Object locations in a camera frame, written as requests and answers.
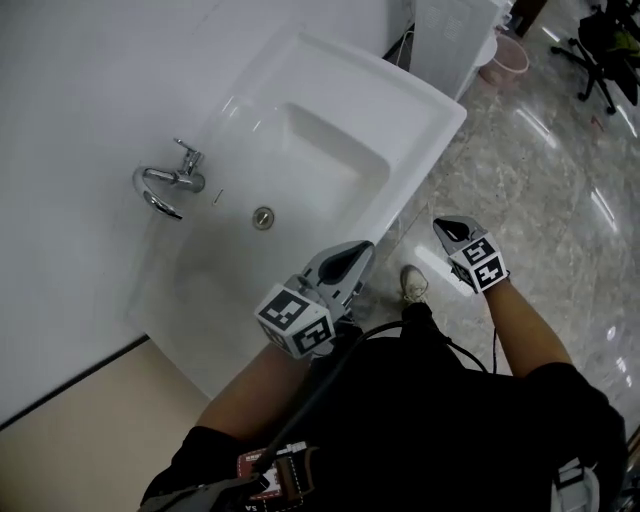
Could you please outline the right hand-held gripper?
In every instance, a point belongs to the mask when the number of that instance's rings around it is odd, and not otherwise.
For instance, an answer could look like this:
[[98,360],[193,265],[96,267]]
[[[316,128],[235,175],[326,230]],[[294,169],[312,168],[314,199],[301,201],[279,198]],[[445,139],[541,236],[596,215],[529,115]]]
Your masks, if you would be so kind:
[[437,217],[433,228],[445,252],[450,255],[454,274],[476,294],[508,278],[509,272],[494,237],[490,233],[484,234],[486,230],[473,218],[460,215]]

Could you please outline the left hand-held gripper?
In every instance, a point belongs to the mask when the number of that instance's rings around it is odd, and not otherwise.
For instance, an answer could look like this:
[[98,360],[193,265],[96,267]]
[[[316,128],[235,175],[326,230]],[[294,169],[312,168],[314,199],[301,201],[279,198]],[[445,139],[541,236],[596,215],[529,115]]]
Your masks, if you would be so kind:
[[334,349],[339,325],[374,262],[374,244],[359,240],[329,247],[305,270],[276,284],[254,312],[273,345],[294,359],[322,358]]

